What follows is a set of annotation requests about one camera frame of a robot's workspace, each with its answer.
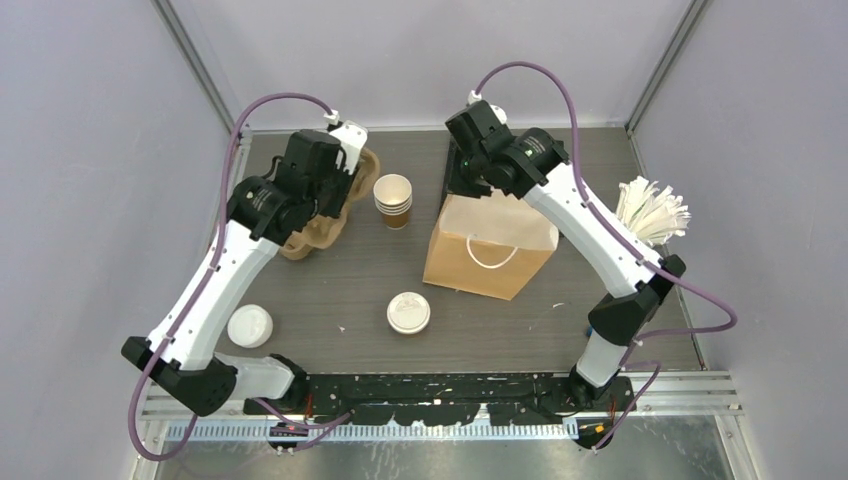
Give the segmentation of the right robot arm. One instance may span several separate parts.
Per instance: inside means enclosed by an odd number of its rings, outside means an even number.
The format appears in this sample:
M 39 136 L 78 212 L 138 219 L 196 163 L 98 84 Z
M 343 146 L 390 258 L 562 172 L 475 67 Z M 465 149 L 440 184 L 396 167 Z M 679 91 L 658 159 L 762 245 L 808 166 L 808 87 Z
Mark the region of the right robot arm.
M 576 180 L 564 143 L 533 127 L 516 135 L 505 113 L 485 100 L 445 123 L 455 147 L 449 192 L 480 198 L 495 190 L 524 200 L 580 252 L 599 275 L 606 295 L 589 312 L 593 333 L 571 369 L 566 388 L 574 403 L 596 410 L 634 337 L 650 321 L 686 265 L 640 241 Z

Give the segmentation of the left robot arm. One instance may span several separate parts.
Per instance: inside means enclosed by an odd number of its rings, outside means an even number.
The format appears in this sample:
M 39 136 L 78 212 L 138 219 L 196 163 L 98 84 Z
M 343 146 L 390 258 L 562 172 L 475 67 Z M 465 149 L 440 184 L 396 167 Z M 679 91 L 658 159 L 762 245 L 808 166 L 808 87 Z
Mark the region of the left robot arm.
M 298 412 L 308 390 L 302 368 L 279 354 L 237 357 L 216 345 L 250 284 L 291 235 L 317 216 L 340 215 L 367 138 L 351 122 L 293 133 L 271 172 L 236 185 L 225 230 L 186 290 L 153 331 L 126 340 L 122 355 L 199 417 L 252 398 Z

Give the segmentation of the brown paper bag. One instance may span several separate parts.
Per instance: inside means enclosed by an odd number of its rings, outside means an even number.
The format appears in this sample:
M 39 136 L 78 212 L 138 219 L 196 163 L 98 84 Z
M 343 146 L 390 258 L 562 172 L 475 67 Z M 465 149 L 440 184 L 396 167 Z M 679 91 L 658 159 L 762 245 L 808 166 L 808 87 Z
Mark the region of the brown paper bag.
M 559 230 L 527 202 L 494 191 L 449 194 L 430 238 L 423 282 L 512 300 L 547 263 Z

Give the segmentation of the white plastic cup lid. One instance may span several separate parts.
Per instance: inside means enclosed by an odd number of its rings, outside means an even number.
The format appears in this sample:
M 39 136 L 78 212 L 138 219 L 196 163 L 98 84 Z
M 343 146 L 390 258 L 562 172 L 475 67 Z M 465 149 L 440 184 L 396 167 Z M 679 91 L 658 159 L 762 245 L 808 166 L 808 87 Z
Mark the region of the white plastic cup lid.
M 425 297 L 416 292 L 402 292 L 393 297 L 386 310 L 390 327 L 404 335 L 421 332 L 429 323 L 431 308 Z

